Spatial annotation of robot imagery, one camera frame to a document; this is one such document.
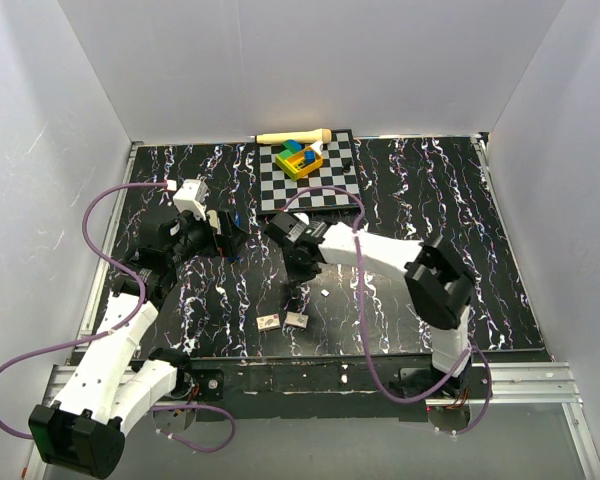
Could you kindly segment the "grey beige stapler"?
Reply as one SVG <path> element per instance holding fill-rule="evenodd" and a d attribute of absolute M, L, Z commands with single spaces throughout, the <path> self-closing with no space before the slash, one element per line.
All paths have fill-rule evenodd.
<path fill-rule="evenodd" d="M 218 212 L 216 210 L 209 210 L 207 212 L 207 221 L 214 235 L 221 233 L 221 225 L 218 218 Z"/>

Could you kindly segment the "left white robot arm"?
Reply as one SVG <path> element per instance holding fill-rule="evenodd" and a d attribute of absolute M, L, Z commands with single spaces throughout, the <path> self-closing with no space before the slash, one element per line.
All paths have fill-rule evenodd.
<path fill-rule="evenodd" d="M 188 355 L 157 348 L 123 377 L 141 339 L 155 322 L 194 257 L 235 260 L 247 234 L 226 210 L 196 216 L 166 207 L 142 225 L 126 253 L 126 272 L 114 282 L 104 317 L 71 378 L 28 420 L 41 459 L 96 479 L 106 479 L 123 453 L 126 436 L 162 398 L 191 402 L 218 398 L 219 371 L 195 372 Z"/>

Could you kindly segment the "staple box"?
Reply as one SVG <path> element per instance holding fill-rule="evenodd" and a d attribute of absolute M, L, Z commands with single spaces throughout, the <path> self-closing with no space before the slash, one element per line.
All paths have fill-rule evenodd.
<path fill-rule="evenodd" d="M 278 314 L 257 317 L 256 324 L 259 332 L 275 330 L 281 327 L 281 322 Z"/>
<path fill-rule="evenodd" d="M 300 313 L 288 312 L 284 324 L 294 328 L 306 329 L 308 325 L 308 316 Z"/>

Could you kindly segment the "blue stapler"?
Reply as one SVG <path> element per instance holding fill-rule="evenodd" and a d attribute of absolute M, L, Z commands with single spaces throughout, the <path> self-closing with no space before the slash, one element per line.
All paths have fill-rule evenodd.
<path fill-rule="evenodd" d="M 227 233 L 229 246 L 228 258 L 231 261 L 236 261 L 238 259 L 240 248 L 243 242 L 244 232 L 240 228 L 240 223 L 240 216 L 237 212 L 235 212 L 229 220 L 229 232 Z"/>

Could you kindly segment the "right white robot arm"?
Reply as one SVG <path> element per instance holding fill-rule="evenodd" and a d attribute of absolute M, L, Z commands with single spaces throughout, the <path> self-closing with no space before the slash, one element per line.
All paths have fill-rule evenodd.
<path fill-rule="evenodd" d="M 373 365 L 367 322 L 361 319 L 365 360 L 374 383 L 386 398 L 407 405 L 436 392 L 451 398 L 466 389 L 472 351 L 468 316 L 476 280 L 444 238 L 428 242 L 399 240 L 361 230 L 358 222 L 352 227 L 341 222 L 306 222 L 287 212 L 277 213 L 264 233 L 281 248 L 287 278 L 292 283 L 314 279 L 322 264 L 355 267 L 360 301 L 364 300 L 366 272 L 405 283 L 415 313 L 430 327 L 433 385 L 406 398 L 387 390 Z"/>

